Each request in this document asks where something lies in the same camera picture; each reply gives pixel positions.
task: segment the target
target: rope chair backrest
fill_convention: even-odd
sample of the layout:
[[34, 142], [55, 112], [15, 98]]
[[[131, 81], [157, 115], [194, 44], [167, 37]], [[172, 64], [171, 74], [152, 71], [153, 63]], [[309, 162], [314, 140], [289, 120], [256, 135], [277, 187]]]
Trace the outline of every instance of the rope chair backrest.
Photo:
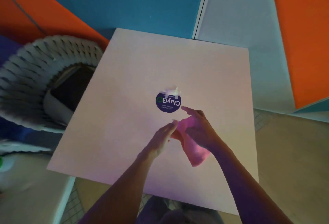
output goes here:
[[43, 110], [43, 98], [67, 68], [96, 67], [103, 51], [94, 42], [72, 36], [48, 36], [26, 44], [0, 69], [0, 116], [34, 130], [63, 132]]

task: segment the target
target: person's left hand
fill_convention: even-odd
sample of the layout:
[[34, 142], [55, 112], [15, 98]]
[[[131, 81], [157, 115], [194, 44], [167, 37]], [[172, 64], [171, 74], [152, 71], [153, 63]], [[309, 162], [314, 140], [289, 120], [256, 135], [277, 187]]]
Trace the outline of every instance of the person's left hand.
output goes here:
[[164, 151], [166, 144], [169, 142], [171, 134], [176, 130], [177, 125], [178, 121], [174, 120], [172, 123], [160, 128], [141, 153], [152, 155], [154, 158], [160, 155]]

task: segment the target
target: black line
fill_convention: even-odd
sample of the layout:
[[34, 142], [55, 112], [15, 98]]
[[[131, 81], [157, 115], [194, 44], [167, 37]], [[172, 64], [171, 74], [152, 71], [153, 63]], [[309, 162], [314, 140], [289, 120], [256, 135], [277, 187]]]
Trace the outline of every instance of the black line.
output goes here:
[[24, 9], [15, 0], [12, 1], [30, 19], [30, 21], [39, 29], [40, 32], [42, 32], [44, 35], [47, 35], [47, 33], [35, 22], [35, 20], [30, 15], [27, 14], [27, 12], [24, 11]]
[[205, 4], [205, 0], [203, 0], [203, 4], [202, 4], [202, 8], [201, 8], [201, 12], [200, 12], [200, 17], [199, 17], [199, 20], [198, 20], [198, 25], [196, 25], [195, 35], [196, 35], [196, 32], [198, 31], [198, 27], [199, 27], [199, 23], [200, 23], [201, 14], [202, 14], [202, 10], [203, 10], [203, 6], [204, 6], [204, 4]]

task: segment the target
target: hand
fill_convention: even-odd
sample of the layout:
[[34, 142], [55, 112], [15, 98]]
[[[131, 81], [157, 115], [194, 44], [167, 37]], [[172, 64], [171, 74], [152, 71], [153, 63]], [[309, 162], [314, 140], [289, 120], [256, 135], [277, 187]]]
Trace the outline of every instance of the hand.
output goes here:
[[191, 115], [195, 119], [195, 126], [186, 128], [185, 132], [201, 147], [210, 149], [219, 141], [220, 137], [217, 135], [215, 130], [206, 119], [203, 111], [193, 110], [186, 106], [181, 107], [182, 110], [186, 111], [187, 114]]
[[174, 120], [172, 123], [160, 128], [141, 153], [144, 155], [151, 155], [153, 158], [160, 155], [164, 151], [166, 144], [169, 142], [171, 134], [176, 130], [177, 125], [178, 121]]

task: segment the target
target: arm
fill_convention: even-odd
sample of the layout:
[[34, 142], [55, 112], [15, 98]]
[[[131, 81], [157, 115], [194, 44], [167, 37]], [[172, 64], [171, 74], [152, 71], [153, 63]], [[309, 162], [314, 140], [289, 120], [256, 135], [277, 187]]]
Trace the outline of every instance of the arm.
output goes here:
[[292, 224], [216, 134], [204, 113], [188, 107], [182, 109], [197, 119], [196, 126], [187, 128], [186, 133], [216, 157], [230, 187], [242, 223]]
[[178, 122], [159, 129], [133, 164], [88, 210], [79, 224], [134, 223], [141, 202], [146, 176], [153, 160], [168, 143]]

